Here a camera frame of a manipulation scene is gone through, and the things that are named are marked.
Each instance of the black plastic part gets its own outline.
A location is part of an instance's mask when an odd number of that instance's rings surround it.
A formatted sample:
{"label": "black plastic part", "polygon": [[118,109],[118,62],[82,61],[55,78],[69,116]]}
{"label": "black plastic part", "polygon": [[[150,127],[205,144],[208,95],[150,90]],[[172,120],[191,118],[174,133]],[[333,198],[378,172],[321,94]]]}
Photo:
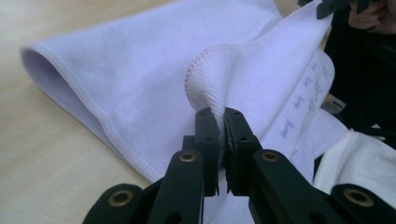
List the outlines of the black plastic part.
{"label": "black plastic part", "polygon": [[[256,181],[276,217],[275,223],[345,223],[281,153],[260,150],[254,154],[254,160]],[[250,196],[252,200],[260,197]],[[256,223],[268,221],[261,220],[264,217],[253,218]]]}
{"label": "black plastic part", "polygon": [[140,205],[142,189],[135,185],[119,184],[106,190],[93,205],[83,224],[127,224]]}
{"label": "black plastic part", "polygon": [[[324,0],[318,5],[317,19],[321,20],[323,18],[326,18],[339,9],[349,7],[349,5],[355,1],[356,0]],[[369,3],[370,0],[359,0],[357,13],[359,14],[367,9]]]}
{"label": "black plastic part", "polygon": [[248,196],[252,178],[253,154],[262,149],[257,137],[248,126],[244,115],[226,108],[225,126],[225,166],[228,190],[234,196]]}
{"label": "black plastic part", "polygon": [[[200,151],[204,156],[204,186],[206,197],[219,194],[219,137],[219,126],[210,108],[198,111],[195,114],[193,149]],[[184,140],[191,141],[189,137],[185,137]]]}
{"label": "black plastic part", "polygon": [[344,184],[332,189],[333,207],[347,223],[396,223],[396,210],[365,188]]}
{"label": "black plastic part", "polygon": [[202,223],[203,156],[197,150],[174,154],[151,209],[148,223]]}

